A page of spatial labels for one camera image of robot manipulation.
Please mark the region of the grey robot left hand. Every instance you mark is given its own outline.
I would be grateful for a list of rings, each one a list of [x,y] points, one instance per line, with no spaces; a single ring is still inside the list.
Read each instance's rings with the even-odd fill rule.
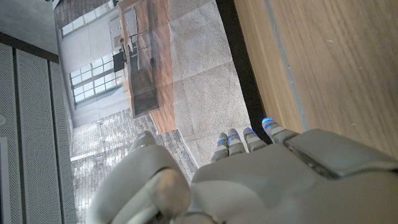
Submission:
[[[98,187],[87,223],[396,223],[397,160],[321,129],[262,120],[221,133],[191,180],[144,131]]]

